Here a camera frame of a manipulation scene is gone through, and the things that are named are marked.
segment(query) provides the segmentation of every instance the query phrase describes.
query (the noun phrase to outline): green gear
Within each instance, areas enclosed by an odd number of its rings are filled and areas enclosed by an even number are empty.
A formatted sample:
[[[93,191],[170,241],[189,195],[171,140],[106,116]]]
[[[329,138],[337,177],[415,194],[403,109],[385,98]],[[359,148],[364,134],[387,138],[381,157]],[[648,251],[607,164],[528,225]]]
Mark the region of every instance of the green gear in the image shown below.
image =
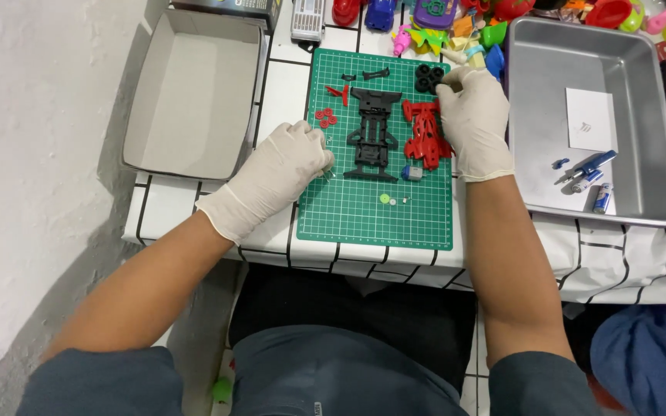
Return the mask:
[[[429,15],[443,15],[446,11],[446,3],[442,0],[430,0],[420,4]]]

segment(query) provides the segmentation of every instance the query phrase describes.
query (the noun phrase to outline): blue screwdriver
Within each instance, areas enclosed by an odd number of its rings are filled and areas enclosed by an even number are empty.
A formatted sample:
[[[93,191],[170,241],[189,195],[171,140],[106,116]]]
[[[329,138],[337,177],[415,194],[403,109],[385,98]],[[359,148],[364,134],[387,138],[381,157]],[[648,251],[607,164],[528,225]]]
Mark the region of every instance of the blue screwdriver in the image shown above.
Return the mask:
[[[567,182],[573,179],[577,179],[581,176],[590,175],[592,171],[598,169],[600,166],[603,166],[609,161],[612,161],[615,158],[615,156],[618,156],[618,153],[616,153],[615,150],[608,150],[605,153],[597,155],[596,157],[586,162],[584,165],[581,165],[580,167],[575,169],[574,173],[569,175],[564,181],[562,181],[562,183],[566,184]]]

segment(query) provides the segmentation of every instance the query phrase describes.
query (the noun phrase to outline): metal tray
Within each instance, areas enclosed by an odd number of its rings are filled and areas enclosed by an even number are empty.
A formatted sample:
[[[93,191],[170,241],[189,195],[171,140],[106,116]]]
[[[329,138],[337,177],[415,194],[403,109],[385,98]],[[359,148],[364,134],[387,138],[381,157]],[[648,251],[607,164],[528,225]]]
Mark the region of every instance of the metal tray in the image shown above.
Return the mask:
[[[666,226],[666,105],[653,43],[618,30],[523,17],[509,27],[506,54],[508,146],[528,209]],[[579,194],[561,179],[597,152],[569,147],[566,88],[613,94],[619,155]],[[562,158],[570,163],[554,170]],[[604,215],[592,212],[603,182],[614,185]]]

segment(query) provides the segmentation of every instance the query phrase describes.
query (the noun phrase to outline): green cutting mat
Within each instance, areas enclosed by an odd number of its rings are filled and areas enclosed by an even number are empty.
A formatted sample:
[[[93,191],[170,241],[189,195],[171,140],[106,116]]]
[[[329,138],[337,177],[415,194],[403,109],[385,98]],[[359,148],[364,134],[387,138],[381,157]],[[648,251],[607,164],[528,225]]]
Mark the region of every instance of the green cutting mat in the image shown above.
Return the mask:
[[[405,181],[400,176],[406,165],[402,148],[412,137],[412,123],[402,115],[402,100],[432,101],[435,97],[415,91],[414,71],[421,61],[380,55],[317,49],[312,62],[310,99],[307,120],[319,127],[315,110],[333,109],[338,123],[323,130],[328,138],[327,148],[335,154],[335,166],[325,178],[316,178],[300,197],[297,237],[301,240],[338,241],[377,246],[412,247],[451,250],[453,246],[451,211],[451,159],[442,158],[438,169],[426,171],[419,182]],[[431,64],[449,71],[448,64]],[[362,71],[375,72],[389,67],[390,76],[365,81]],[[346,82],[341,74],[356,74],[355,81]],[[398,177],[397,182],[360,178],[343,178],[343,173],[356,168],[356,146],[346,144],[346,136],[358,129],[359,100],[349,93],[348,106],[340,97],[332,96],[325,86],[343,90],[343,85],[367,90],[402,92],[402,100],[392,105],[387,120],[388,131],[399,147],[390,150],[387,173]],[[422,167],[421,161],[412,161]],[[375,173],[377,168],[364,168]],[[386,193],[397,199],[392,206],[380,202]]]

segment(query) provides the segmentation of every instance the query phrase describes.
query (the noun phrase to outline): white latex glove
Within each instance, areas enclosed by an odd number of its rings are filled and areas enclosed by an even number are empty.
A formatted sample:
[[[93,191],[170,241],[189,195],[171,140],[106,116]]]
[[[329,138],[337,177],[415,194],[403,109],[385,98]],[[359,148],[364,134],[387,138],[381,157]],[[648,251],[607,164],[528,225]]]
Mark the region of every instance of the white latex glove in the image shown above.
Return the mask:
[[[490,72],[459,67],[436,86],[446,140],[457,153],[457,169],[466,182],[513,175],[513,155],[505,143],[510,104]],[[463,90],[452,87],[461,83]]]
[[[240,245],[256,225],[297,201],[334,160],[321,130],[303,120],[294,126],[284,123],[256,147],[230,182],[195,205],[220,235]]]

